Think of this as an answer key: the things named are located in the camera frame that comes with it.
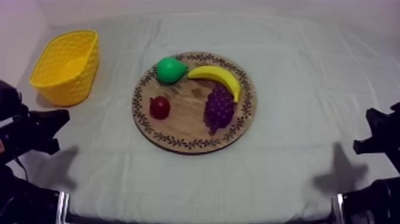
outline wooden plate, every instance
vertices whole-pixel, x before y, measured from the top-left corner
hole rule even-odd
[[[224,129],[210,135],[205,125],[204,109],[208,94],[215,83],[188,79],[184,75],[175,85],[162,86],[156,80],[156,67],[140,79],[132,100],[133,119],[139,130],[155,145],[175,153],[203,154],[222,149],[235,142],[249,128],[257,106],[257,95],[250,77],[234,62],[207,52],[187,52],[174,56],[189,66],[220,66],[239,81],[241,91],[235,115]],[[164,120],[149,115],[150,98],[166,97],[171,104],[170,115]]]

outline purple grapes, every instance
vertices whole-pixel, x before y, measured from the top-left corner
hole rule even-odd
[[[226,127],[235,113],[233,95],[223,85],[217,85],[208,95],[205,117],[212,133]]]

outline white wall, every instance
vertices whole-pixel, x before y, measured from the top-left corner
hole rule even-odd
[[[18,83],[47,28],[35,0],[0,0],[0,79]]]
[[[240,11],[328,21],[400,36],[400,0],[38,0],[52,26],[131,13]]]
[[[398,9],[400,0],[0,0],[0,79],[16,85],[49,26],[133,13],[222,11],[310,18],[400,36]]]

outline table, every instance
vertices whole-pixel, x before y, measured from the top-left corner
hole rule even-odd
[[[39,186],[71,194],[71,211],[166,223],[286,221],[325,216],[335,193],[397,176],[384,155],[355,155],[370,136],[365,110],[400,99],[399,42],[360,30],[261,14],[138,14],[51,30],[18,84],[31,110],[51,110],[29,86],[44,44],[71,29],[99,33],[101,61],[88,99],[68,108],[62,150],[23,160]],[[136,82],[160,58],[223,55],[255,84],[255,120],[228,148],[166,152],[136,128]]]

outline yellow basket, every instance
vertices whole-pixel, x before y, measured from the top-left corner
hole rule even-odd
[[[98,65],[96,32],[64,33],[47,44],[32,72],[30,84],[54,104],[78,104],[88,97]]]

